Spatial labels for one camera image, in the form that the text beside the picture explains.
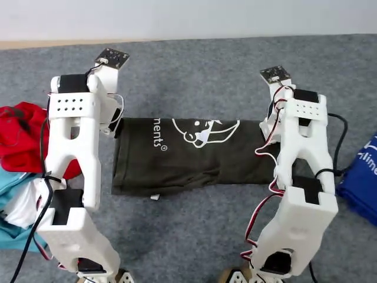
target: blue t-shirt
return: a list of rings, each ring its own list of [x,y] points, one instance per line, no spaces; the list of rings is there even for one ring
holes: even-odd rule
[[[352,210],[377,225],[377,133],[356,155],[336,191]]]

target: white wall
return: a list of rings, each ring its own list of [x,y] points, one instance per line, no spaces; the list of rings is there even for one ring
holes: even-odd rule
[[[0,41],[377,33],[377,0],[8,0]]]

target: teal cloth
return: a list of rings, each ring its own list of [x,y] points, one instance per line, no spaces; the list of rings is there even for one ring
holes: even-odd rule
[[[18,193],[25,182],[29,182],[34,175],[27,173],[7,172],[0,166],[0,210]],[[28,229],[9,224],[0,218],[0,249],[23,250],[29,236],[31,226]],[[35,239],[44,247],[46,242],[37,234]],[[29,251],[38,252],[37,246],[31,242]]]

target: white printed logo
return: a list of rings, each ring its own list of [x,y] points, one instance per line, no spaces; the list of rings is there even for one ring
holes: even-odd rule
[[[230,127],[224,127],[219,120],[209,121],[195,121],[195,130],[185,130],[183,126],[179,125],[179,120],[171,119],[177,131],[183,135],[183,139],[191,143],[197,149],[202,148],[209,143],[224,143],[237,130],[240,121],[236,121]]]
[[[163,152],[167,150],[167,145],[163,144],[164,139],[161,138],[161,119],[153,119],[153,146],[159,147]]]
[[[364,145],[364,149],[374,149],[377,151],[377,147],[371,145],[371,141],[367,142],[366,145]],[[365,162],[368,165],[368,168],[375,174],[377,175],[377,165],[372,157],[372,155],[368,152],[359,152],[358,153],[359,159],[363,162]]]
[[[372,145],[371,145],[371,141],[368,141],[367,144],[364,145],[364,149],[368,149],[368,148],[371,148],[371,149],[377,150],[377,146],[372,146]]]

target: dark green t-shirt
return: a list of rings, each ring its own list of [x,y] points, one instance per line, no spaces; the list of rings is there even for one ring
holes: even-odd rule
[[[275,164],[257,157],[258,121],[123,119],[113,194],[155,195],[214,184],[270,183]],[[266,148],[277,156],[280,144]]]

